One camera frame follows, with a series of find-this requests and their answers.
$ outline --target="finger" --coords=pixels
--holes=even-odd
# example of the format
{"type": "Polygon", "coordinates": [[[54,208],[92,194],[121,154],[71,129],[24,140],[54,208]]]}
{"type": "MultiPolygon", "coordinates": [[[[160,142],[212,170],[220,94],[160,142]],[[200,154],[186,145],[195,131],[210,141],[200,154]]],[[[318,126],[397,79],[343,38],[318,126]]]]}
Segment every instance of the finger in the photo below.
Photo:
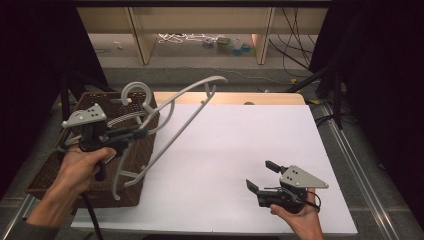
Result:
{"type": "Polygon", "coordinates": [[[315,188],[308,188],[307,191],[308,191],[308,197],[307,197],[308,202],[315,204],[315,188]]]}
{"type": "Polygon", "coordinates": [[[287,219],[290,216],[289,212],[287,212],[284,208],[278,205],[271,204],[270,208],[271,208],[271,214],[278,215],[282,219],[287,219]]]}
{"type": "Polygon", "coordinates": [[[101,148],[94,152],[90,152],[84,158],[88,164],[95,165],[98,161],[107,160],[116,155],[116,151],[113,148],[101,148]]]}

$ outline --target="woven basket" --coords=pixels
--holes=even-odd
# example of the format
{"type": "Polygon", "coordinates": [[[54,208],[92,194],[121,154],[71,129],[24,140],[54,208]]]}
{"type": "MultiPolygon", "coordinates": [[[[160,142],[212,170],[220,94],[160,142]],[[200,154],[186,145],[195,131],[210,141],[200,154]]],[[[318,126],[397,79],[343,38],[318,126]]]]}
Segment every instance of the woven basket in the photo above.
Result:
{"type": "MultiPolygon", "coordinates": [[[[129,93],[128,98],[131,99],[131,102],[127,106],[123,106],[119,101],[113,101],[114,99],[120,99],[120,97],[120,93],[84,93],[80,101],[77,103],[75,110],[85,110],[97,103],[105,112],[106,116],[108,117],[108,121],[127,113],[143,111],[141,104],[146,98],[144,92],[129,93]]],[[[150,106],[152,108],[157,107],[154,97],[152,97],[150,106]]],[[[152,121],[150,121],[148,129],[157,127],[158,121],[159,114],[154,119],[152,119],[152,121]]],[[[120,122],[116,124],[115,127],[128,127],[136,124],[136,121],[131,119],[120,122]]],[[[155,136],[156,134],[149,135],[145,139],[137,140],[132,145],[132,147],[129,149],[129,154],[125,160],[124,166],[122,167],[123,170],[135,173],[141,172],[141,167],[148,164],[152,155],[155,136]]],[[[58,142],[60,142],[61,138],[63,137],[64,134],[62,133],[59,136],[58,142]]],[[[113,159],[106,165],[106,180],[102,182],[93,181],[87,190],[88,197],[94,208],[130,207],[138,205],[144,178],[141,179],[137,184],[125,188],[124,183],[132,179],[125,176],[120,176],[117,186],[117,194],[121,197],[121,199],[116,201],[112,196],[112,181],[113,176],[115,175],[115,171],[118,167],[119,160],[120,158],[113,159]]],[[[41,199],[46,193],[46,190],[55,180],[59,168],[59,159],[57,155],[53,153],[44,162],[43,166],[40,168],[37,175],[26,189],[26,192],[38,199],[41,199]]],[[[85,207],[82,198],[78,198],[76,200],[74,207],[85,207]]]]}

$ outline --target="human hand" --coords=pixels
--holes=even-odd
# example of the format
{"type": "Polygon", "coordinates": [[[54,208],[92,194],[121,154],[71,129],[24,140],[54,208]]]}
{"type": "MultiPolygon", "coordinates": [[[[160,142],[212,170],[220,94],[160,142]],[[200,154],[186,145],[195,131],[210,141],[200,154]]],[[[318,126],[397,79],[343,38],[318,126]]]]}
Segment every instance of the human hand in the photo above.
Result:
{"type": "MultiPolygon", "coordinates": [[[[307,201],[315,204],[315,195],[313,194],[315,193],[315,189],[309,188],[308,192],[312,193],[308,194],[307,201]]],[[[278,215],[280,218],[284,219],[300,239],[324,239],[317,209],[305,205],[302,211],[297,214],[292,214],[275,204],[272,204],[270,208],[271,214],[278,215]]]]}
{"type": "Polygon", "coordinates": [[[112,148],[102,148],[94,152],[82,152],[78,147],[69,148],[56,180],[30,214],[27,223],[59,228],[75,199],[87,190],[94,175],[99,171],[96,163],[110,159],[115,154],[112,148]]]}
{"type": "Polygon", "coordinates": [[[68,149],[56,180],[50,188],[68,191],[77,196],[90,186],[93,176],[99,172],[97,162],[105,161],[116,152],[112,148],[102,148],[94,152],[83,152],[78,147],[68,149]]]}

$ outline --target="wire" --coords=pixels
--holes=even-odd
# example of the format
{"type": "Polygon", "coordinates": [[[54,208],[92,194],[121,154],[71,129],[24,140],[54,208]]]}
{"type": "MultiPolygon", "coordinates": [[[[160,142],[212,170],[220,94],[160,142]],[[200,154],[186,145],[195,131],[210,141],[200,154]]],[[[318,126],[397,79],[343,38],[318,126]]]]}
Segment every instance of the wire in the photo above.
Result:
{"type": "Polygon", "coordinates": [[[69,138],[68,140],[66,140],[65,145],[68,146],[68,147],[70,147],[73,143],[75,143],[76,141],[80,140],[81,137],[82,137],[81,135],[78,135],[78,136],[69,138]]]}
{"type": "Polygon", "coordinates": [[[328,115],[328,116],[324,116],[324,117],[320,117],[320,118],[317,118],[317,119],[315,119],[315,122],[317,122],[316,124],[317,124],[317,128],[321,125],[321,124],[323,124],[324,122],[326,122],[326,121],[328,121],[328,120],[330,120],[330,119],[332,119],[333,118],[333,115],[328,115]]]}
{"type": "Polygon", "coordinates": [[[302,66],[303,68],[305,68],[306,70],[308,70],[308,67],[307,66],[305,66],[305,65],[303,65],[301,62],[299,62],[299,61],[297,61],[296,59],[294,59],[293,57],[291,57],[290,55],[288,55],[287,53],[285,53],[286,52],[286,50],[287,50],[287,46],[286,46],[286,49],[284,50],[284,51],[282,51],[281,49],[279,49],[277,46],[275,46],[275,44],[271,41],[271,39],[269,40],[269,42],[271,43],[271,45],[278,51],[278,52],[280,52],[281,54],[283,54],[283,69],[284,69],[284,71],[287,73],[287,74],[289,74],[289,75],[291,75],[291,76],[295,76],[295,77],[301,77],[301,78],[307,78],[308,76],[300,76],[300,75],[296,75],[296,74],[294,74],[294,73],[291,73],[291,72],[289,72],[288,70],[287,70],[287,68],[286,68],[286,66],[285,66],[285,57],[288,57],[288,58],[290,58],[291,60],[293,60],[294,62],[296,62],[297,64],[299,64],[300,66],[302,66]]]}
{"type": "Polygon", "coordinates": [[[87,236],[85,236],[84,238],[83,238],[83,240],[89,240],[90,238],[91,238],[91,236],[93,236],[93,233],[91,232],[91,233],[89,233],[89,234],[87,234],[87,236]]]}
{"type": "Polygon", "coordinates": [[[91,221],[93,222],[93,225],[94,225],[94,231],[96,232],[96,235],[97,235],[97,239],[103,240],[103,235],[102,235],[102,232],[100,231],[100,226],[99,226],[99,222],[97,221],[96,213],[94,212],[94,209],[91,206],[87,193],[86,192],[81,193],[81,197],[84,200],[88,213],[90,214],[91,221]]]}
{"type": "Polygon", "coordinates": [[[311,103],[310,105],[310,109],[311,109],[311,111],[312,110],[314,110],[315,108],[317,108],[317,107],[320,107],[320,106],[323,106],[324,104],[327,104],[327,103],[329,103],[329,104],[331,104],[333,101],[332,100],[320,100],[320,102],[318,103],[318,104],[315,104],[315,103],[311,103]]]}
{"type": "Polygon", "coordinates": [[[198,39],[198,38],[212,38],[212,37],[206,36],[203,33],[200,34],[200,35],[198,35],[198,36],[194,35],[193,33],[192,34],[187,34],[187,33],[183,33],[183,34],[175,34],[175,33],[169,34],[169,33],[166,33],[166,34],[158,34],[158,35],[159,35],[159,37],[162,38],[162,39],[160,39],[158,41],[158,43],[164,43],[164,42],[183,43],[184,42],[183,39],[188,40],[188,41],[198,41],[198,42],[201,42],[203,40],[202,39],[198,39]]]}
{"type": "Polygon", "coordinates": [[[302,46],[302,41],[300,40],[299,26],[297,24],[297,11],[298,11],[298,8],[294,8],[294,22],[293,22],[293,26],[291,25],[290,20],[287,17],[287,14],[286,14],[286,11],[284,10],[284,8],[282,8],[282,10],[283,10],[283,13],[284,13],[284,17],[286,18],[286,21],[289,24],[291,35],[293,35],[294,38],[297,40],[297,43],[299,44],[300,48],[302,49],[303,57],[305,58],[305,61],[309,64],[309,62],[310,62],[309,57],[306,55],[305,50],[303,49],[303,46],[302,46]]]}
{"type": "MultiPolygon", "coordinates": [[[[153,54],[155,54],[155,55],[156,55],[156,57],[158,57],[158,58],[159,58],[159,61],[161,61],[161,62],[162,62],[162,64],[163,64],[166,68],[193,68],[193,69],[196,69],[196,67],[192,67],[192,66],[185,66],[185,65],[176,66],[176,67],[168,66],[166,63],[164,63],[164,62],[160,59],[160,56],[156,53],[156,51],[155,51],[155,50],[153,50],[153,54]]],[[[280,82],[280,81],[277,81],[277,80],[274,80],[274,79],[271,79],[271,78],[267,78],[267,77],[251,77],[251,76],[246,76],[246,75],[244,75],[244,74],[242,74],[242,73],[240,73],[240,72],[237,72],[237,71],[223,70],[223,69],[220,69],[220,68],[211,68],[211,67],[210,67],[210,68],[207,68],[207,69],[212,69],[212,70],[219,71],[219,72],[234,73],[234,74],[240,75],[240,76],[242,76],[242,77],[244,77],[244,78],[247,78],[247,79],[263,79],[263,80],[267,80],[267,81],[274,82],[274,83],[278,83],[278,84],[282,84],[282,85],[292,85],[292,83],[283,83],[283,82],[280,82]]]]}
{"type": "Polygon", "coordinates": [[[314,44],[314,46],[315,46],[316,43],[314,42],[314,40],[312,40],[311,35],[308,34],[308,38],[309,38],[309,40],[311,40],[312,44],[314,44]]]}
{"type": "Polygon", "coordinates": [[[318,194],[314,193],[314,192],[310,192],[308,191],[308,193],[315,195],[315,197],[318,198],[319,204],[317,204],[318,208],[321,208],[321,198],[318,196],[318,194]]]}
{"type": "Polygon", "coordinates": [[[283,39],[281,39],[280,34],[278,34],[277,36],[278,36],[278,39],[280,39],[281,43],[283,43],[285,46],[287,46],[287,47],[289,47],[289,48],[291,48],[291,49],[295,49],[295,50],[299,50],[299,51],[305,51],[305,52],[307,52],[307,53],[312,53],[312,52],[311,52],[311,51],[309,51],[309,50],[304,50],[304,49],[297,48],[297,47],[293,47],[293,46],[289,45],[288,43],[284,42],[284,41],[283,41],[283,39]]]}

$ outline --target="floor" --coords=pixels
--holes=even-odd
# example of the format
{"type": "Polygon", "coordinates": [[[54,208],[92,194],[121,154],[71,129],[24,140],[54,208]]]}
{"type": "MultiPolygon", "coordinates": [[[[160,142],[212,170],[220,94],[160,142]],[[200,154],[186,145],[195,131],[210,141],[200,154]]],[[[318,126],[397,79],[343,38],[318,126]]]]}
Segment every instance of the floor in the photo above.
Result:
{"type": "MultiPolygon", "coordinates": [[[[122,89],[129,82],[143,81],[154,91],[177,91],[189,83],[205,77],[222,75],[229,79],[229,84],[220,87],[218,91],[284,92],[294,82],[302,81],[305,76],[311,74],[294,61],[287,58],[283,60],[282,54],[271,45],[267,51],[265,64],[257,65],[256,58],[252,53],[234,56],[231,53],[218,53],[214,48],[204,48],[202,42],[185,38],[179,38],[183,39],[182,42],[176,40],[179,43],[170,41],[159,43],[161,39],[159,37],[151,61],[148,65],[141,66],[131,36],[90,35],[90,37],[110,86],[117,90],[122,89]]],[[[226,37],[240,38],[244,43],[252,44],[249,36],[227,35],[226,37]]],[[[287,42],[289,36],[272,36],[273,43],[284,51],[285,45],[278,37],[287,42]]],[[[316,36],[311,36],[311,39],[308,36],[301,36],[302,47],[312,51],[314,40],[316,40],[316,36]]],[[[298,44],[293,43],[293,39],[291,39],[290,45],[300,48],[298,44]]],[[[286,52],[302,64],[307,64],[301,51],[288,48],[286,52]]],[[[318,83],[312,83],[300,91],[305,100],[316,100],[314,91],[317,85],[318,83]]],[[[310,108],[315,119],[329,115],[332,111],[331,98],[321,99],[320,104],[310,104],[310,108]]],[[[342,118],[343,130],[339,131],[333,120],[323,121],[317,127],[355,221],[358,235],[326,236],[326,239],[424,239],[423,230],[417,224],[389,176],[378,165],[378,158],[361,131],[361,127],[356,124],[355,117],[350,114],[349,105],[344,98],[342,111],[346,113],[342,118]],[[341,142],[343,141],[348,144],[350,153],[342,148],[341,142]],[[369,194],[364,191],[363,184],[361,185],[357,181],[356,174],[351,170],[352,162],[356,162],[354,164],[358,164],[364,173],[367,180],[365,189],[370,190],[381,204],[381,208],[377,211],[374,207],[370,207],[369,194]],[[375,217],[378,216],[376,213],[381,212],[387,214],[388,221],[393,224],[393,232],[387,233],[379,227],[381,221],[376,220],[375,217]]],[[[53,146],[60,131],[60,123],[61,110],[57,103],[52,106],[51,118],[43,126],[40,140],[34,146],[31,155],[0,202],[0,235],[3,236],[8,224],[24,201],[24,189],[31,182],[36,170],[41,166],[46,154],[53,146]]],[[[71,222],[72,215],[67,218],[57,239],[95,239],[93,234],[70,228],[71,222]]],[[[134,233],[104,232],[103,235],[105,239],[142,239],[142,236],[134,233]]],[[[144,239],[247,240],[277,238],[149,235],[144,239]]],[[[296,238],[285,236],[282,239],[296,238]]]]}

